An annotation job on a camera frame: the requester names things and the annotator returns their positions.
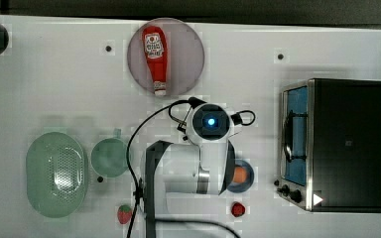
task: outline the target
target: blue light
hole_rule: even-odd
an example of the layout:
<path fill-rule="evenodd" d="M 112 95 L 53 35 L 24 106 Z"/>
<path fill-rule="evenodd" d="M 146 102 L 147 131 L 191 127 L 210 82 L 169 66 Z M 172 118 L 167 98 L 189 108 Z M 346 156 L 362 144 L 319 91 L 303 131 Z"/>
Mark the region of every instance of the blue light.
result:
<path fill-rule="evenodd" d="M 214 124 L 215 124 L 215 120 L 214 119 L 211 118 L 211 119 L 208 120 L 208 125 L 209 126 L 213 126 Z"/>

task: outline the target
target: toaster oven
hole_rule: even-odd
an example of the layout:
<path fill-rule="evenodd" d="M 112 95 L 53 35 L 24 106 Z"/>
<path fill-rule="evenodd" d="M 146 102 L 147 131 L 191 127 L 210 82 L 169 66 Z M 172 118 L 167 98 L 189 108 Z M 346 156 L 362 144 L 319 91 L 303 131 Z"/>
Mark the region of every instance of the toaster oven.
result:
<path fill-rule="evenodd" d="M 313 212 L 381 212 L 381 81 L 313 78 L 281 98 L 277 192 Z"/>

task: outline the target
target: small green cup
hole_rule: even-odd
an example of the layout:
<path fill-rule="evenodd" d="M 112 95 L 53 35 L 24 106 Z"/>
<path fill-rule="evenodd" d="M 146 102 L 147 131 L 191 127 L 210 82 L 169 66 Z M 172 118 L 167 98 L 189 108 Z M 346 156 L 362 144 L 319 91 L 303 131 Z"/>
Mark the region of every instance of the small green cup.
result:
<path fill-rule="evenodd" d="M 121 130 L 114 129 L 113 134 L 113 138 L 104 139 L 95 145 L 91 153 L 92 167 L 105 178 L 116 178 L 128 170 L 127 145 L 120 139 Z"/>

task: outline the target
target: oven door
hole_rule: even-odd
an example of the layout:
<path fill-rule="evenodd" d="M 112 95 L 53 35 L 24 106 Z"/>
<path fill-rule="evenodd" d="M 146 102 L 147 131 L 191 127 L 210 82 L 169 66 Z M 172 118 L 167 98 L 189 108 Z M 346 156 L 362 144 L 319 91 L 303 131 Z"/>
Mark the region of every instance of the oven door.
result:
<path fill-rule="evenodd" d="M 308 210 L 309 87 L 302 82 L 283 90 L 280 195 Z"/>

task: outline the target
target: red object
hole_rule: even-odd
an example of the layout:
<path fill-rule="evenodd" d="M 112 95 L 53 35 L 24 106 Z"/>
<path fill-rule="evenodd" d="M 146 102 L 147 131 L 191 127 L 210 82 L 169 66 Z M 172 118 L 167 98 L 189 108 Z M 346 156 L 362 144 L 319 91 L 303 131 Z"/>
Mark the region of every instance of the red object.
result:
<path fill-rule="evenodd" d="M 240 202 L 236 201 L 231 206 L 231 214 L 233 214 L 234 217 L 239 217 L 244 215 L 245 211 L 246 211 L 246 208 Z"/>
<path fill-rule="evenodd" d="M 166 95 L 166 71 L 168 49 L 164 32 L 159 27 L 150 26 L 142 32 L 144 53 L 153 77 L 156 95 Z"/>
<path fill-rule="evenodd" d="M 128 223 L 128 221 L 132 217 L 132 209 L 128 205 L 121 205 L 119 209 L 117 210 L 117 219 L 119 220 L 120 224 L 124 225 Z"/>

